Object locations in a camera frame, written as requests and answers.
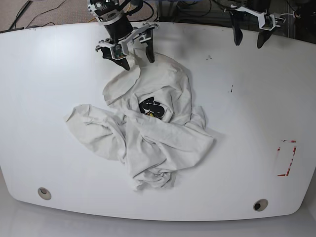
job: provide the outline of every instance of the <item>white table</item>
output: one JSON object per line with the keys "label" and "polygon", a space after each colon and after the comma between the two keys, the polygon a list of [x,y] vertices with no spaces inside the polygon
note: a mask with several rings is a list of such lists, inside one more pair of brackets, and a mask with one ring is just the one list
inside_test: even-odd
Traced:
{"label": "white table", "polygon": [[[111,63],[94,51],[105,30],[73,24],[11,32],[0,35],[0,166],[10,194],[57,209],[148,220],[295,212],[316,167],[316,46],[272,36],[257,49],[257,33],[243,31],[237,47],[231,29],[159,25],[155,51],[187,68],[193,103],[203,106],[216,138],[207,157],[180,171],[171,190],[132,191],[124,167],[88,151],[63,122],[80,103],[108,109],[102,88]],[[291,160],[277,156],[281,139],[297,141],[288,176],[278,176]],[[39,187],[52,199],[41,199]],[[263,198],[268,207],[254,211]]]}

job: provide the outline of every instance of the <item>black graphic print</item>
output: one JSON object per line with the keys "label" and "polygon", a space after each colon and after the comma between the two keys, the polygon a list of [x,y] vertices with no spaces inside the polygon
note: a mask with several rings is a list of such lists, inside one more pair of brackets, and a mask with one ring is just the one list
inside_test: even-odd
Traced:
{"label": "black graphic print", "polygon": [[148,98],[139,104],[139,109],[142,114],[149,115],[161,119],[164,115],[164,108],[160,106],[160,103],[154,101],[154,97]]}

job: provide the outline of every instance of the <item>round hole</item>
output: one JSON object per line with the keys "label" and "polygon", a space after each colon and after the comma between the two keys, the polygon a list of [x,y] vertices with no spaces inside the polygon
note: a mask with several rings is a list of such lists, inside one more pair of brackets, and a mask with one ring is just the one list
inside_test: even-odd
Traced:
{"label": "round hole", "polygon": [[51,194],[50,194],[49,190],[47,190],[46,188],[39,188],[38,189],[38,194],[44,200],[50,200],[51,199]]}
{"label": "round hole", "polygon": [[113,17],[113,16],[115,16],[116,15],[116,13],[115,12],[112,12],[110,15],[108,15],[108,18],[111,18],[111,17]]}
{"label": "round hole", "polygon": [[263,211],[264,209],[266,209],[267,206],[268,206],[268,200],[261,199],[253,205],[253,209],[255,211]]}

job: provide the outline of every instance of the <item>wrinkled fabric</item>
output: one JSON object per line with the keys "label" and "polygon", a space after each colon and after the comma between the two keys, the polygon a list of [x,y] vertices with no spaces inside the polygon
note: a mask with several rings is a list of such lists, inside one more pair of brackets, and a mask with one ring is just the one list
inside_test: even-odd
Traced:
{"label": "wrinkled fabric", "polygon": [[141,50],[127,59],[130,71],[113,65],[116,75],[103,89],[117,113],[84,104],[65,121],[96,155],[122,162],[136,187],[169,187],[174,171],[204,158],[213,137],[205,132],[202,108],[192,107],[189,79],[177,62],[155,54],[150,64]]}

